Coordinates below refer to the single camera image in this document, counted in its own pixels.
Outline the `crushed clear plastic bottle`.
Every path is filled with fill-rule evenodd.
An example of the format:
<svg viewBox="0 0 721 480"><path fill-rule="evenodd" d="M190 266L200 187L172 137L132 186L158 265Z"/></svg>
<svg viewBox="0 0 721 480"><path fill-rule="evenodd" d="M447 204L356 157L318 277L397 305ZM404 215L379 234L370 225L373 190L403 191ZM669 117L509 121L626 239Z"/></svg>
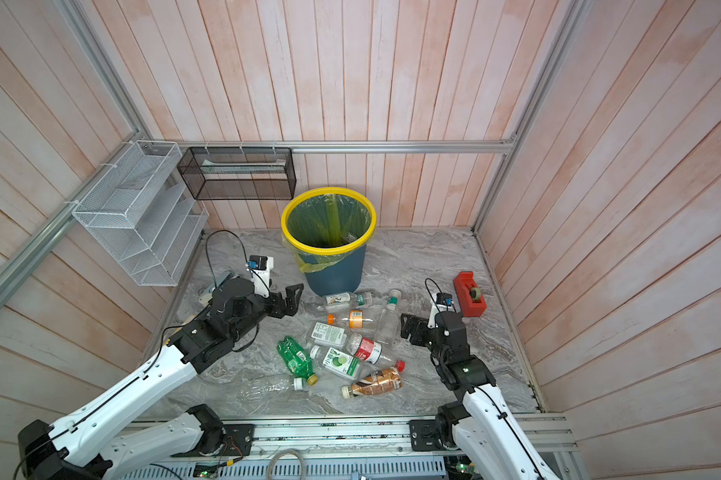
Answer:
<svg viewBox="0 0 721 480"><path fill-rule="evenodd" d="M240 399L247 402L262 402L290 392L306 389L306 380L291 375L270 375L248 383L242 388Z"/></svg>

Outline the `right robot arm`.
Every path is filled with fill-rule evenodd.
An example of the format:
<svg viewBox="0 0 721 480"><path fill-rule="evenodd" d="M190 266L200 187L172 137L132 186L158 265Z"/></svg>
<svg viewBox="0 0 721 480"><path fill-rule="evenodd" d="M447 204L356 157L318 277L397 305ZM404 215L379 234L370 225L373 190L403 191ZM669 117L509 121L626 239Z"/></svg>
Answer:
<svg viewBox="0 0 721 480"><path fill-rule="evenodd" d="M484 479L555 479L516 421L488 367L471 353L462 314L442 311L427 320L400 316L400 337L425 347L441 383L456 400L434 420L408 422L415 451L459 450Z"/></svg>

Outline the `green cap clear bottle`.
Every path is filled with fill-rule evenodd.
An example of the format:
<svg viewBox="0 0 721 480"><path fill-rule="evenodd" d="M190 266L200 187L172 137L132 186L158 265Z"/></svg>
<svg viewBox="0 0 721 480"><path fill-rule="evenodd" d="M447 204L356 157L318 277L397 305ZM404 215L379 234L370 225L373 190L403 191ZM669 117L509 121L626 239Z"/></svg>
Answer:
<svg viewBox="0 0 721 480"><path fill-rule="evenodd" d="M384 304L381 314L379 316L376 330L374 333L374 340L383 344L392 344L394 338L397 335L397 328L399 326L399 318L397 315L397 308L401 292L397 289L390 290L386 304Z"/></svg>

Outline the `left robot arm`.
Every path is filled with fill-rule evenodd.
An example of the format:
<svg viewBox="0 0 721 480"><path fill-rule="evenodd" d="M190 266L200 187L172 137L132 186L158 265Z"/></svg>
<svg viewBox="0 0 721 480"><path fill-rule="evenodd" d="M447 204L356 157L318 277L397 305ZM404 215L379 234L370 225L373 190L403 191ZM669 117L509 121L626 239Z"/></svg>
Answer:
<svg viewBox="0 0 721 480"><path fill-rule="evenodd" d="M298 313L304 288L262 296L256 282L228 277L208 305L172 328L158 352L104 394L55 422L36 420L18 434L15 476L26 479L118 479L170 455L216 456L228 448L218 414L194 406L174 420L136 434L122 430L178 386L200 376L220 358L244 351L242 338L266 317Z"/></svg>

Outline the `brown tea bottle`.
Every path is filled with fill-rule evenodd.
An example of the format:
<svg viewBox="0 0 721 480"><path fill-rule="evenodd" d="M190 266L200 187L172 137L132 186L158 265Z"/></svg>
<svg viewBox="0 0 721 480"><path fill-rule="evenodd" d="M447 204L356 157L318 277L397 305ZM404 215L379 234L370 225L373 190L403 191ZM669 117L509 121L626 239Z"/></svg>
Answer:
<svg viewBox="0 0 721 480"><path fill-rule="evenodd" d="M396 368L374 372L350 385L342 386L342 397L376 396L402 388L400 373Z"/></svg>

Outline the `lime label white bottle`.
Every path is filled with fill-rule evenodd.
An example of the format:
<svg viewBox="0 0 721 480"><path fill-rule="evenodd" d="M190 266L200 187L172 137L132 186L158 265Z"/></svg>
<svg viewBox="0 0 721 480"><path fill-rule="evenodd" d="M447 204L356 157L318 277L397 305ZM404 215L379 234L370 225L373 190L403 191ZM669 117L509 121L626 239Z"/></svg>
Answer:
<svg viewBox="0 0 721 480"><path fill-rule="evenodd" d="M333 347L312 345L310 358L325 372L354 381L360 375L360 360Z"/></svg>

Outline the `green plastic bottle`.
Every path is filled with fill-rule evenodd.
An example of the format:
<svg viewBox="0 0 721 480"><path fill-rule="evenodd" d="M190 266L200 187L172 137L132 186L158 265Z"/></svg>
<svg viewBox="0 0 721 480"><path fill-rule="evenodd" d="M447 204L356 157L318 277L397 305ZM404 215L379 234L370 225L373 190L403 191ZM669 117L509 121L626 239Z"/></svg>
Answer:
<svg viewBox="0 0 721 480"><path fill-rule="evenodd" d="M318 383L318 376L314 370L314 362L310 354L298 344L298 342L286 336L276 345L276 351L284 363L288 371L295 377L304 380L309 386Z"/></svg>

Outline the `red label clear bottle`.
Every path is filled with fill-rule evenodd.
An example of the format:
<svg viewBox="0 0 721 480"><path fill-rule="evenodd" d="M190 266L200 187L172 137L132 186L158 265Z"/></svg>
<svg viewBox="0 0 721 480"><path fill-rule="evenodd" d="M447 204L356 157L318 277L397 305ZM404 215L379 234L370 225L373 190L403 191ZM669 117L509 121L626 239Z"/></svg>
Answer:
<svg viewBox="0 0 721 480"><path fill-rule="evenodd" d="M405 362L391 357L382 343L369 339L359 333L352 333L346 341L346 351L352 357L364 362L377 371L393 369L404 372Z"/></svg>

